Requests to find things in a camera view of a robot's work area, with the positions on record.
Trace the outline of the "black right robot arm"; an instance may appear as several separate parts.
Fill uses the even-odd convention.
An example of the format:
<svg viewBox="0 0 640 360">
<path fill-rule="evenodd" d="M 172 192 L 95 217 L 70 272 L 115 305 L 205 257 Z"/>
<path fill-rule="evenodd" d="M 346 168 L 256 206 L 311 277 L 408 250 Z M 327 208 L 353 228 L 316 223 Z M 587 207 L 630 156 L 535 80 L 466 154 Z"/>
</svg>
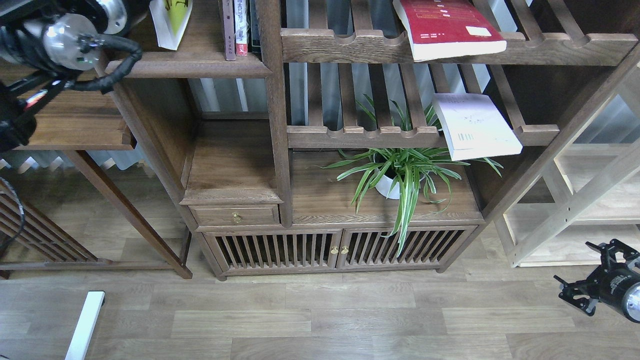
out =
<svg viewBox="0 0 640 360">
<path fill-rule="evenodd" d="M 587 241 L 586 245 L 600 252 L 601 264 L 585 280 L 568 283 L 554 276 L 561 284 L 558 297 L 590 317 L 601 302 L 638 323 L 640 276 L 633 268 L 639 267 L 639 252 L 615 238 L 601 244 Z"/>
</svg>

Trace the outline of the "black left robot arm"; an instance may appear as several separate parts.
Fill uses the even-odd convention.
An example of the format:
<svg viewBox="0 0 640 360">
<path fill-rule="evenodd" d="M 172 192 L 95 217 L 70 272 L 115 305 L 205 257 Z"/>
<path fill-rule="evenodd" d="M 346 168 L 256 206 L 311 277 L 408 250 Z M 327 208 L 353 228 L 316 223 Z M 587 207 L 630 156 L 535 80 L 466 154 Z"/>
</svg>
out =
<svg viewBox="0 0 640 360">
<path fill-rule="evenodd" d="M 1 57 L 34 73 L 1 86 L 1 150 L 29 144 L 35 115 L 65 89 L 108 93 L 141 60 L 141 45 L 125 35 L 148 13 L 148 0 L 3 0 Z M 79 80 L 101 50 L 126 51 L 112 73 Z"/>
</svg>

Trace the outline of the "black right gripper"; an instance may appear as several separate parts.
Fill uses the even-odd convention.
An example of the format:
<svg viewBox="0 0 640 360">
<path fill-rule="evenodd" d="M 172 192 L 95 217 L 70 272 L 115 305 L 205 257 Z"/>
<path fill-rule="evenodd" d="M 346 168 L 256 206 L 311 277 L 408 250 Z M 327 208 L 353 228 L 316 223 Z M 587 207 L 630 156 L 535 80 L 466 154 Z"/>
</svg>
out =
<svg viewBox="0 0 640 360">
<path fill-rule="evenodd" d="M 569 303 L 587 316 L 594 316 L 599 301 L 608 305 L 629 321 L 640 322 L 639 282 L 640 276 L 633 268 L 639 268 L 639 252 L 618 239 L 608 243 L 585 244 L 600 253 L 601 265 L 588 278 L 568 283 L 560 276 L 558 298 Z"/>
</svg>

